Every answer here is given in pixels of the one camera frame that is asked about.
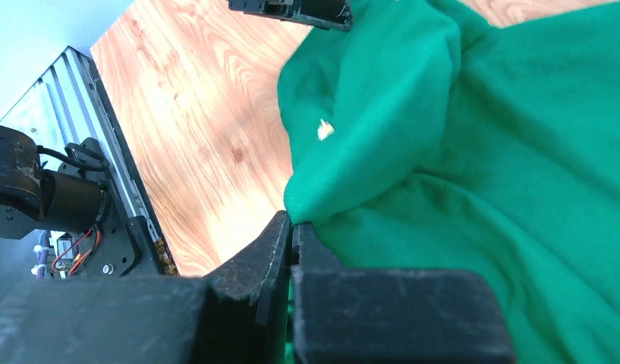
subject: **wood grain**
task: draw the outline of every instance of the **wood grain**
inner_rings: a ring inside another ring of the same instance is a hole
[[[604,1],[466,2],[504,27]],[[225,0],[138,0],[91,49],[182,275],[214,269],[283,208],[276,81],[308,30]]]

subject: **green cloth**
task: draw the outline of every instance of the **green cloth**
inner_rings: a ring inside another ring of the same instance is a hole
[[[620,3],[505,29],[352,5],[280,76],[293,222],[350,266],[475,271],[522,363],[620,363]]]

